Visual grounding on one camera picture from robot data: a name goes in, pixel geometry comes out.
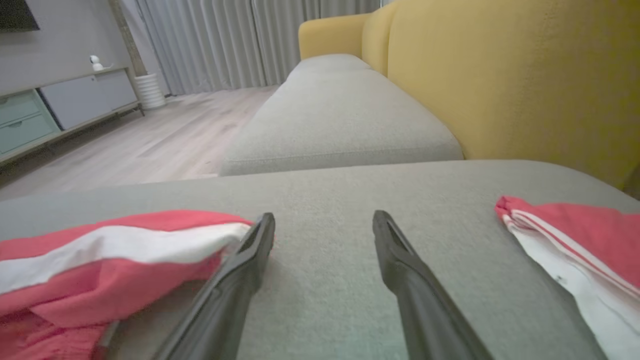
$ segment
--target red and white fabric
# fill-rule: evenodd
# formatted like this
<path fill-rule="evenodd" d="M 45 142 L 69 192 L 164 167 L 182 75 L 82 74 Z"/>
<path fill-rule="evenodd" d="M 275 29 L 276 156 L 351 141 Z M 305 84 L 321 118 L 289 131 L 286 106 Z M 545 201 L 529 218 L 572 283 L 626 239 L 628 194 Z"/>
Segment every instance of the red and white fabric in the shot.
<path fill-rule="evenodd" d="M 495 210 L 527 255 L 575 297 L 607 357 L 638 359 L 640 214 L 516 197 L 500 198 Z"/>
<path fill-rule="evenodd" d="M 0 242 L 0 359 L 91 359 L 112 322 L 211 276 L 250 225 L 179 210 Z"/>

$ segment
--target television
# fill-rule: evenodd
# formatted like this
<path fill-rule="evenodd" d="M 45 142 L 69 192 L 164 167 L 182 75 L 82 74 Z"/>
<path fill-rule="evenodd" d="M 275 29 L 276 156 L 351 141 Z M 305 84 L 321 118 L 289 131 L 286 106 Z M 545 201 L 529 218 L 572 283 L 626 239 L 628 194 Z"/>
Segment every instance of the television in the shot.
<path fill-rule="evenodd" d="M 25 0 L 0 0 L 0 32 L 40 30 Z"/>

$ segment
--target laminate flooring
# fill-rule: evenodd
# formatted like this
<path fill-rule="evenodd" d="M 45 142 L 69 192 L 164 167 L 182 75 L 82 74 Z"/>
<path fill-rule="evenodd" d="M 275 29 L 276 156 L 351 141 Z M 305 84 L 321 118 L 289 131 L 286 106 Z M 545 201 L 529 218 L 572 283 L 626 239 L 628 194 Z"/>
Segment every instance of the laminate flooring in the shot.
<path fill-rule="evenodd" d="M 275 90 L 172 97 L 145 117 L 128 114 L 125 125 L 0 188 L 0 200 L 217 176 L 231 141 Z"/>

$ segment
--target white vase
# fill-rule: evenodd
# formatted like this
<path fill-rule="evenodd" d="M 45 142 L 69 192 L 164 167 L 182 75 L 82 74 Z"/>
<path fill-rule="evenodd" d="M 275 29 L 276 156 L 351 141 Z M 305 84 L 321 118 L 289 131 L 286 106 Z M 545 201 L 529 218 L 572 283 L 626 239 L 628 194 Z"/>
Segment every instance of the white vase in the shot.
<path fill-rule="evenodd" d="M 166 105 L 166 99 L 160 90 L 158 79 L 155 74 L 136 76 L 136 86 L 140 93 L 140 102 L 144 110 L 161 108 Z"/>

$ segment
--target mint green drawer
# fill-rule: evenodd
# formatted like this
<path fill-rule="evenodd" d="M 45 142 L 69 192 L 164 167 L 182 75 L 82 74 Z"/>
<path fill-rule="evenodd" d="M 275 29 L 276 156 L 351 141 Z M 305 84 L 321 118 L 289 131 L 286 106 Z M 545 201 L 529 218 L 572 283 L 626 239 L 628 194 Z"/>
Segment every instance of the mint green drawer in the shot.
<path fill-rule="evenodd" d="M 39 113 L 33 92 L 0 97 L 0 125 Z"/>
<path fill-rule="evenodd" d="M 0 127 L 0 152 L 9 152 L 52 132 L 53 129 L 42 115 L 5 124 Z"/>

